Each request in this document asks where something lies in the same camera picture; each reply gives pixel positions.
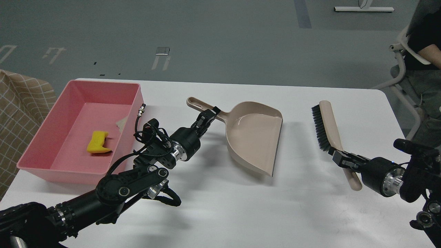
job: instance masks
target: silver metal joint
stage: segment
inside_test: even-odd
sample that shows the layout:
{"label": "silver metal joint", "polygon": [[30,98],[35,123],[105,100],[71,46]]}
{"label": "silver metal joint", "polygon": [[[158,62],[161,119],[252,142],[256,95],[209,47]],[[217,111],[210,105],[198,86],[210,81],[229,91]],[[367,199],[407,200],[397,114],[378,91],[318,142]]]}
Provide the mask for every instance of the silver metal joint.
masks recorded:
{"label": "silver metal joint", "polygon": [[120,187],[120,190],[118,191],[118,194],[120,196],[128,196],[130,194],[130,189],[127,187]]}
{"label": "silver metal joint", "polygon": [[390,171],[383,182],[383,193],[387,196],[400,194],[400,188],[403,185],[404,169],[399,167]]}
{"label": "silver metal joint", "polygon": [[440,204],[439,203],[437,203],[437,202],[431,202],[431,203],[429,203],[429,211],[431,212],[431,213],[434,213],[434,214],[438,214],[438,213],[440,213],[441,212],[441,206],[440,206]]}
{"label": "silver metal joint", "polygon": [[151,166],[149,166],[149,167],[147,168],[147,170],[148,170],[149,172],[153,172],[153,171],[155,171],[156,169],[158,169],[158,167],[156,167],[156,166],[154,166],[154,165],[151,165]]}
{"label": "silver metal joint", "polygon": [[138,116],[141,117],[141,115],[146,111],[146,105],[143,103],[141,107],[138,109]]}
{"label": "silver metal joint", "polygon": [[57,211],[58,215],[60,216],[60,219],[63,222],[63,225],[67,226],[66,217],[64,216],[63,211],[58,207],[55,207],[55,210]]}
{"label": "silver metal joint", "polygon": [[159,169],[158,175],[161,177],[166,177],[168,175],[168,171],[164,168]]}
{"label": "silver metal joint", "polygon": [[185,153],[184,148],[178,142],[173,140],[173,152],[171,153],[175,158],[176,162],[178,160],[185,161],[187,160],[187,154]]}
{"label": "silver metal joint", "polygon": [[150,187],[149,190],[147,191],[147,195],[150,197],[150,199],[155,199],[158,196],[158,194],[161,192],[161,189],[164,187],[164,185],[167,182],[168,182],[168,180],[164,179],[159,184]]}
{"label": "silver metal joint", "polygon": [[432,219],[432,215],[430,213],[421,211],[416,215],[416,221],[418,224],[423,226],[423,228],[428,228],[433,226],[434,220]]}

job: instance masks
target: pink tray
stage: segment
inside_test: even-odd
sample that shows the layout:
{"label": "pink tray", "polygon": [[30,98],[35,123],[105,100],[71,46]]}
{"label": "pink tray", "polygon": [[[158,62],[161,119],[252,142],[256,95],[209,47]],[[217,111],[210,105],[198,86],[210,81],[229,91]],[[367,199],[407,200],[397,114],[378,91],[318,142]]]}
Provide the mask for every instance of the pink tray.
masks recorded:
{"label": "pink tray", "polygon": [[[70,81],[17,163],[53,182],[96,184],[120,157],[131,153],[135,119],[143,103],[137,83]],[[122,133],[116,122],[129,116]],[[86,151],[93,131],[109,133],[111,153]],[[124,170],[119,166],[114,173]]]}

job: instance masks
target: dustpan handle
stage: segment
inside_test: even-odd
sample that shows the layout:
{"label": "dustpan handle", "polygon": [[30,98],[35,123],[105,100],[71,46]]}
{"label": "dustpan handle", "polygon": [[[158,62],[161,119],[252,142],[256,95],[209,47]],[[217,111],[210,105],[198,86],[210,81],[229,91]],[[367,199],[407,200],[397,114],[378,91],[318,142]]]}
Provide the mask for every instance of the dustpan handle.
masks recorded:
{"label": "dustpan handle", "polygon": [[[195,97],[189,97],[187,98],[187,105],[192,108],[195,109],[197,111],[205,111],[207,109],[213,109],[214,107],[211,106],[210,104],[203,102]],[[227,119],[228,119],[228,113],[224,112],[224,111],[220,111],[219,114],[217,114],[216,119],[227,123]]]}

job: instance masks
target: black shirt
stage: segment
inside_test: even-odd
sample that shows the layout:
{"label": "black shirt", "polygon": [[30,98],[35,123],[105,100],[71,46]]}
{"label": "black shirt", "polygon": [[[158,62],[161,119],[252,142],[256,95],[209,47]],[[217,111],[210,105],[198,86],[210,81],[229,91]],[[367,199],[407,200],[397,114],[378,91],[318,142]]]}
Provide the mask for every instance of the black shirt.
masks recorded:
{"label": "black shirt", "polygon": [[[441,49],[441,8],[424,17],[423,22],[411,34],[407,44],[415,53],[432,44]],[[404,61],[407,70],[438,70],[433,64],[422,64],[410,54],[406,55]]]}

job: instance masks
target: person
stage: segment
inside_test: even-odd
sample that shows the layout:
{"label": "person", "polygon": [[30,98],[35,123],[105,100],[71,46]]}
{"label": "person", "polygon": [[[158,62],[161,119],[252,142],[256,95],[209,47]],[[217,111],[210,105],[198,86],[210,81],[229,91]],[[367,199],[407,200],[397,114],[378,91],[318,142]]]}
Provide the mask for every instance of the person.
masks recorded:
{"label": "person", "polygon": [[421,96],[420,108],[426,114],[412,141],[438,147],[441,145],[441,8],[424,17],[407,44],[431,63],[424,65],[410,54],[404,58],[405,78]]}

